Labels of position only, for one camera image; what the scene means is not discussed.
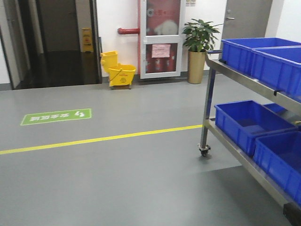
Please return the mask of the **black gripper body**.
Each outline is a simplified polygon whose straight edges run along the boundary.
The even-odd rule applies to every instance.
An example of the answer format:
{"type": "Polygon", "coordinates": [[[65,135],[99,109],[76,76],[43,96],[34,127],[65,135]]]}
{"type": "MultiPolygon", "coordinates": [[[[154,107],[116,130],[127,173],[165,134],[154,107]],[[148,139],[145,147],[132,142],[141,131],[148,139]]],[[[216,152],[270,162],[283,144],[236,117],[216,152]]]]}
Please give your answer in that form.
{"type": "Polygon", "coordinates": [[[301,226],[301,209],[293,202],[283,205],[283,215],[292,226],[301,226]]]}

